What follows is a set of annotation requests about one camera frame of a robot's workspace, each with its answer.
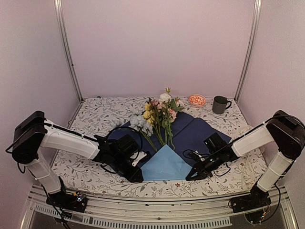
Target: floral tablecloth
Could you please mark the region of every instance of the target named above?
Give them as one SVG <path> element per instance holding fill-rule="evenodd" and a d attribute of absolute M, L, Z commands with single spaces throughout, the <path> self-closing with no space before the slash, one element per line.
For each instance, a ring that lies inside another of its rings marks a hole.
<path fill-rule="evenodd" d="M 144 107 L 148 98 L 88 98 L 74 120 L 71 129 L 86 135 L 105 136 L 116 120 L 129 121 L 131 110 Z M 231 138 L 247 132 L 247 125 L 235 101 L 224 114 L 212 112 L 212 99 L 207 99 L 205 106 L 193 107 L 187 98 L 181 98 L 185 112 L 193 117 L 200 117 L 213 128 Z M 67 188 L 128 197 L 168 198 L 168 197 L 204 197 L 241 192 L 250 188 L 266 170 L 266 163 L 259 149 L 247 156 L 228 163 L 231 171 L 222 177 L 213 175 L 198 181 L 150 181 L 130 183 L 125 178 L 110 174 L 100 168 L 100 164 L 82 156 L 59 151 L 52 165 Z M 228 168 L 220 167 L 215 173 L 221 175 Z"/>

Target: patterned bowl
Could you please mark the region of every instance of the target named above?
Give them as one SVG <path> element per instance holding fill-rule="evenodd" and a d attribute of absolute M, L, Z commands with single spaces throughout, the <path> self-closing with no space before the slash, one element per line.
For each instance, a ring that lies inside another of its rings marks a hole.
<path fill-rule="evenodd" d="M 206 103 L 206 99 L 202 95 L 199 95 L 199 94 L 191 95 L 189 97 L 189 101 L 193 106 L 197 106 L 197 107 L 203 106 Z"/>

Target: light blue triangle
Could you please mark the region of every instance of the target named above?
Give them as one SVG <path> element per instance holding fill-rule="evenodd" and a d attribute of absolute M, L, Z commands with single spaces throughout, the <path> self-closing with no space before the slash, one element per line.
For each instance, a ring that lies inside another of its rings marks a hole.
<path fill-rule="evenodd" d="M 141 167 L 144 181 L 185 180 L 191 169 L 168 145 Z"/>

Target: white wall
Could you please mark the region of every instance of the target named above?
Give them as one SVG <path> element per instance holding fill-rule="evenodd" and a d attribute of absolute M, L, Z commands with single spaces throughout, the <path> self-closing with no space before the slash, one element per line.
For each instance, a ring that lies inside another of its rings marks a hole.
<path fill-rule="evenodd" d="M 233 97 L 254 0 L 65 0 L 84 97 L 173 93 Z"/>
<path fill-rule="evenodd" d="M 240 100 L 252 125 L 279 109 L 305 122 L 305 1 L 264 0 L 261 18 Z M 270 162 L 276 147 L 264 154 Z M 284 182 L 300 228 L 305 228 L 305 152 Z"/>
<path fill-rule="evenodd" d="M 4 153 L 35 110 L 66 125 L 77 106 L 53 0 L 0 1 L 0 229 L 16 229 L 32 179 Z"/>

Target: mug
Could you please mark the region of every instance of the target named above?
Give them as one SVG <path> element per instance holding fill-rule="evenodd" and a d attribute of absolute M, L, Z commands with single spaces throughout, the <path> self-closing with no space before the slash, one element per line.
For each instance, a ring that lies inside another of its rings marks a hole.
<path fill-rule="evenodd" d="M 227 98 L 223 96 L 216 96 L 214 98 L 212 110 L 215 114 L 223 114 L 226 109 L 228 109 L 232 105 L 232 102 L 227 100 Z"/>

